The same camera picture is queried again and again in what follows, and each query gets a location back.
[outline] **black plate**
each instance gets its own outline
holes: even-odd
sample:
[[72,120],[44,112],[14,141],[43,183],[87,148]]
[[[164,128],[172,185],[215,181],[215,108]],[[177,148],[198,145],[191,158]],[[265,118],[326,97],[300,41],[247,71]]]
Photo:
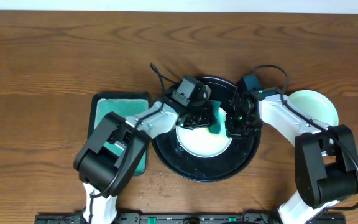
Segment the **black plate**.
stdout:
[[[229,100],[235,85],[219,77],[196,78],[211,88],[210,99],[222,102],[221,108],[229,111]],[[255,156],[259,142],[260,132],[255,137],[233,139],[229,147],[218,156],[200,158],[182,148],[175,130],[152,140],[155,152],[169,169],[182,177],[200,182],[224,180],[239,173]]]

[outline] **white wall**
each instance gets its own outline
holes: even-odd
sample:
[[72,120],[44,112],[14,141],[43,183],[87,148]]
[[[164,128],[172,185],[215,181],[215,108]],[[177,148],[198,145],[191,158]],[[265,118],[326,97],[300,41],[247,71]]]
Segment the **white wall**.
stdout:
[[0,0],[0,9],[358,14],[358,0]]

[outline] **green sponge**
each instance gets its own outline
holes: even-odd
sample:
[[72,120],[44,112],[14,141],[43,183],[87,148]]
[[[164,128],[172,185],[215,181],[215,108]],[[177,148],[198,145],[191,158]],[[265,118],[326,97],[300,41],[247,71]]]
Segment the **green sponge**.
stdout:
[[[94,128],[97,127],[103,117],[110,113],[115,112],[119,116],[134,116],[149,108],[149,102],[145,99],[100,99],[96,107],[96,116],[94,119]],[[103,145],[113,153],[121,155],[123,150],[108,142]],[[142,156],[139,165],[136,167],[134,175],[142,175],[146,170],[146,152]]]
[[219,115],[219,107],[221,106],[221,102],[216,100],[209,100],[208,102],[212,104],[214,116],[216,118],[216,124],[209,127],[208,131],[212,134],[219,134],[221,132],[221,122],[224,122],[225,120]]

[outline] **wood grain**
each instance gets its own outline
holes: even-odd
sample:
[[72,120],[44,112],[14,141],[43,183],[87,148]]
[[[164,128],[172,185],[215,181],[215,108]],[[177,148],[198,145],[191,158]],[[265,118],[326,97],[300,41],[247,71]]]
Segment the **wood grain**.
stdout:
[[[290,91],[312,89],[332,100],[358,150],[358,16],[0,11],[0,223],[84,207],[72,162],[86,140],[91,98],[106,90],[158,96],[150,62],[171,78],[204,73],[232,81],[256,65],[280,65]],[[283,85],[276,71],[258,75],[265,87]],[[295,189],[293,148],[266,126],[250,165],[212,184],[177,176],[151,148],[145,174],[131,180],[118,206],[270,210]],[[358,223],[358,211],[346,215]]]

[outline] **wooden table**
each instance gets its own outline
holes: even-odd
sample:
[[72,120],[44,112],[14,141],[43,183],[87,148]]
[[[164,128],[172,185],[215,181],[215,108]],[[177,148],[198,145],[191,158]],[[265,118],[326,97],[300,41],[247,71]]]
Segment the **wooden table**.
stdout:
[[[205,73],[231,81],[256,65],[280,65],[290,90],[332,100],[358,150],[358,16],[0,11],[0,223],[85,206],[72,163],[86,141],[91,98],[101,91],[159,96],[150,62],[171,78]],[[277,71],[258,75],[265,87],[283,86]],[[271,210],[295,192],[294,174],[294,149],[270,126],[250,165],[212,184],[174,174],[150,145],[145,174],[131,180],[118,206]],[[346,215],[358,223],[358,211]]]

